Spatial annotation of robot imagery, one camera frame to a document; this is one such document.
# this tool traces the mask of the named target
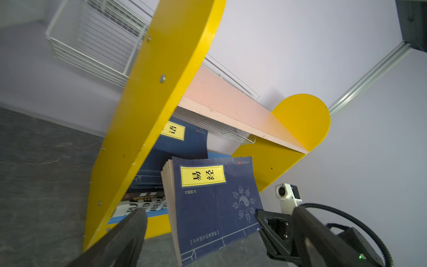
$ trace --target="wooden shelf board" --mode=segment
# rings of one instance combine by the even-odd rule
[[[308,153],[268,109],[203,66],[178,106],[284,147]]]

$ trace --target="book spine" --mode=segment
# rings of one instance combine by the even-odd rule
[[[145,192],[145,193],[126,193],[123,198],[122,201],[127,201],[127,200],[146,200],[146,199],[151,199],[151,198],[162,198],[164,197],[164,191],[159,191],[159,192]]]
[[[129,191],[163,191],[163,185],[130,185]]]
[[[136,208],[144,208],[146,212],[167,209],[166,198],[152,198],[138,201],[123,201],[114,212],[112,218],[130,214]]]
[[[132,181],[132,184],[141,183],[141,184],[161,184],[161,176],[144,176],[137,175]]]

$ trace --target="stacked books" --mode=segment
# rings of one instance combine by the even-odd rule
[[[207,158],[207,138],[207,130],[171,117],[108,224],[120,222],[136,207],[145,208],[147,217],[167,214],[160,173],[163,165],[173,156],[187,159]]]
[[[180,266],[260,229],[252,157],[172,157],[161,175]]]
[[[168,214],[180,266],[260,229],[252,157],[208,154],[207,137],[172,117],[109,220],[139,207],[147,217]]]

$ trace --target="white wall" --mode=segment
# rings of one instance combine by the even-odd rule
[[[227,0],[209,54],[272,110],[302,93],[330,106],[401,41],[394,0]]]
[[[122,88],[55,59],[45,30],[0,30],[0,103],[105,133]]]
[[[304,202],[330,205],[364,222],[384,241],[395,266],[425,266],[427,234],[427,54],[403,58],[332,117],[326,139],[278,181]],[[261,193],[280,212],[274,185]],[[351,225],[310,209],[324,223]]]
[[[48,21],[60,2],[49,0]],[[157,0],[147,5],[155,9]],[[106,131],[120,89],[52,58],[41,26],[0,34],[0,102]],[[209,53],[272,109],[297,93],[330,105],[400,41],[392,0],[228,0]]]
[[[0,28],[44,19],[48,0],[1,0]]]

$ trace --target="yellow title label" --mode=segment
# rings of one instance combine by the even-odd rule
[[[225,183],[224,166],[182,167],[182,187]]]
[[[185,127],[172,121],[168,121],[160,133],[179,140],[184,140]]]

